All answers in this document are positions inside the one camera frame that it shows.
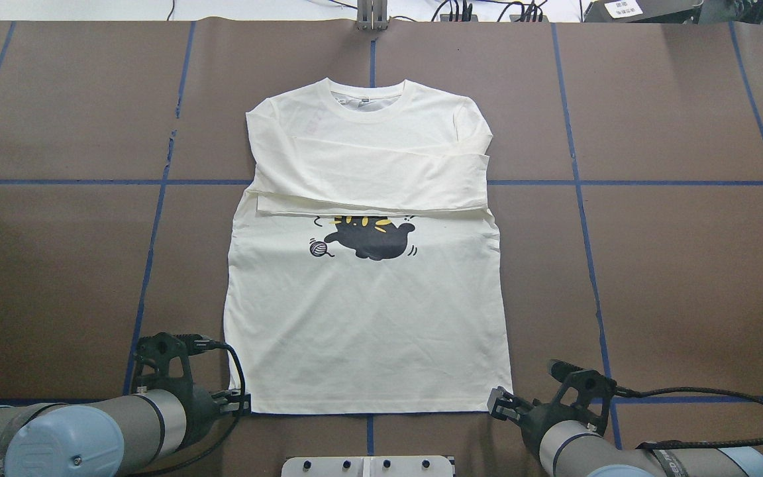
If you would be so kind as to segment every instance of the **white label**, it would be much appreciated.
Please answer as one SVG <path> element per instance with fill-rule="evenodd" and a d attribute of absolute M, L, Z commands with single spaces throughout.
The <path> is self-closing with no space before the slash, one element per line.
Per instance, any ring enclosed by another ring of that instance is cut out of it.
<path fill-rule="evenodd" d="M 635 15 L 641 15 L 641 7 L 636 0 L 620 0 L 620 2 L 611 2 L 605 4 L 608 15 L 611 18 L 626 18 Z"/>

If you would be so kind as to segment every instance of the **metal bracket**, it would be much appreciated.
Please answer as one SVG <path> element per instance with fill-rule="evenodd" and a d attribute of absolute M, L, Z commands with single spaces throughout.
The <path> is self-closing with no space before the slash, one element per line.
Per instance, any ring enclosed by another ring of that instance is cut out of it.
<path fill-rule="evenodd" d="M 289 458 L 281 477 L 455 477 L 453 456 Z"/>
<path fill-rule="evenodd" d="M 387 0 L 358 0 L 358 30 L 387 30 Z"/>

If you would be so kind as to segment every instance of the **black cable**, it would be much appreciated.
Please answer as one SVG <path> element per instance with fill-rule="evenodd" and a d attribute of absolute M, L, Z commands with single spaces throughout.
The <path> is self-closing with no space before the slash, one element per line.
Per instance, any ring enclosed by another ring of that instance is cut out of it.
<path fill-rule="evenodd" d="M 432 15 L 432 19 L 430 21 L 434 21 L 435 18 L 437 18 L 437 13 L 440 13 L 440 9 L 443 8 L 443 5 L 446 5 L 449 2 L 449 0 L 443 0 L 440 5 L 437 5 L 437 10 L 435 10 L 434 15 Z"/>
<path fill-rule="evenodd" d="M 729 390 L 718 390 L 713 388 L 695 388 L 695 387 L 678 387 L 678 388 L 666 388 L 661 390 L 651 390 L 651 392 L 636 392 L 636 390 L 630 390 L 623 386 L 617 386 L 615 395 L 622 398 L 648 398 L 649 396 L 659 396 L 662 394 L 671 394 L 676 392 L 691 392 L 700 394 L 715 394 L 720 396 L 732 396 L 733 398 L 745 399 L 756 404 L 763 405 L 763 399 L 758 396 L 752 396 L 740 392 L 730 392 Z M 680 442 L 680 441 L 664 441 L 664 442 L 644 442 L 638 449 L 717 449 L 720 447 L 754 447 L 763 446 L 763 437 L 755 439 L 742 439 L 736 441 L 696 441 L 696 442 Z"/>
<path fill-rule="evenodd" d="M 512 5 L 520 5 L 520 13 L 522 16 L 523 10 L 526 9 L 526 5 L 524 5 L 522 2 L 508 2 L 508 3 L 505 3 L 505 8 L 502 9 L 502 13 L 500 13 L 499 18 L 496 19 L 497 23 L 502 21 L 502 17 L 505 16 L 505 12 L 507 12 Z"/>
<path fill-rule="evenodd" d="M 234 361 L 234 366 L 237 369 L 237 374 L 240 376 L 240 396 L 242 399 L 246 399 L 246 378 L 243 377 L 243 369 L 240 366 L 240 359 L 237 357 L 237 353 L 234 350 L 233 347 L 231 347 L 227 343 L 221 343 L 216 345 L 216 348 L 219 348 L 221 350 L 227 350 L 231 355 L 231 360 Z M 128 477 L 149 477 L 151 475 L 161 475 L 161 474 L 167 474 L 168 472 L 173 472 L 175 470 L 178 470 L 179 468 L 185 468 L 188 465 L 195 464 L 195 462 L 199 462 L 200 460 L 206 458 L 206 456 L 209 456 L 210 453 L 214 452 L 217 447 L 219 447 L 231 434 L 231 431 L 234 431 L 234 428 L 237 426 L 237 423 L 240 421 L 240 417 L 243 414 L 243 400 L 240 401 L 241 408 L 237 409 L 235 411 L 234 420 L 231 421 L 231 424 L 228 426 L 228 429 L 225 429 L 225 432 L 223 435 L 220 436 L 220 439 L 215 441 L 214 444 L 211 445 L 211 447 L 203 450 L 203 452 L 199 453 L 199 455 L 194 456 L 194 458 L 189 458 L 185 460 L 184 462 L 179 462 L 179 464 L 171 465 L 167 468 L 159 468 L 158 470 L 151 470 L 148 472 L 140 472 L 137 474 L 128 474 Z"/>
<path fill-rule="evenodd" d="M 343 2 L 337 2 L 337 0 L 329 0 L 329 2 L 331 2 L 331 3 L 337 3 L 338 5 L 342 5 L 342 6 L 345 6 L 345 7 L 351 8 L 351 9 L 354 9 L 354 10 L 357 10 L 357 9 L 358 9 L 358 7 L 357 7 L 357 6 L 354 6 L 354 5 L 350 5 L 350 4 L 348 4 L 348 3 L 343 3 Z"/>

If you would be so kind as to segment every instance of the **t-shirt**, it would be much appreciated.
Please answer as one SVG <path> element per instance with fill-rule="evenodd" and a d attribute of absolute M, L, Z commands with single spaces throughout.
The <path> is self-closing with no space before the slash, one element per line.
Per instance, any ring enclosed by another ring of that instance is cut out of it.
<path fill-rule="evenodd" d="M 485 411 L 511 389 L 476 104 L 322 79 L 246 121 L 224 330 L 252 410 Z"/>

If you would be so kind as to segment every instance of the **black device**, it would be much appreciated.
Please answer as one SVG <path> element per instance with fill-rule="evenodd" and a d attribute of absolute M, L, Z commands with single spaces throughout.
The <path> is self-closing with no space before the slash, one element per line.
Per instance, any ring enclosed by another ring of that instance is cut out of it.
<path fill-rule="evenodd" d="M 703 0 L 636 0 L 641 15 L 612 18 L 605 8 L 612 0 L 591 2 L 585 10 L 585 23 L 691 23 L 699 22 Z"/>

